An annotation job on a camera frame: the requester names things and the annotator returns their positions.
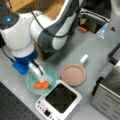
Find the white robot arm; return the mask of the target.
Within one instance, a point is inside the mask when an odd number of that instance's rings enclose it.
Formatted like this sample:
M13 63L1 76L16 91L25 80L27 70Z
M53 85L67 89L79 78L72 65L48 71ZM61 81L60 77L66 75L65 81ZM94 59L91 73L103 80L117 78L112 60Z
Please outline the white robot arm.
M22 75L31 71L41 82L47 79L45 69L37 62L37 42L44 52L60 50L78 22L82 2L65 0L56 19L41 11L11 13L2 20L0 34L15 60L14 68Z

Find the white and blue gripper body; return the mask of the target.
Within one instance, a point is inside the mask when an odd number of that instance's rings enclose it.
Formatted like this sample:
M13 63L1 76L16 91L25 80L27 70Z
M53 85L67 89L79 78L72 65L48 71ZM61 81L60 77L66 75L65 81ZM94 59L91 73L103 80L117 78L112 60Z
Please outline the white and blue gripper body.
M46 77L44 68L37 61L38 53L34 50L28 56L22 58L15 58L13 62L13 67L21 74L25 75L28 72L31 72L36 79L43 80Z

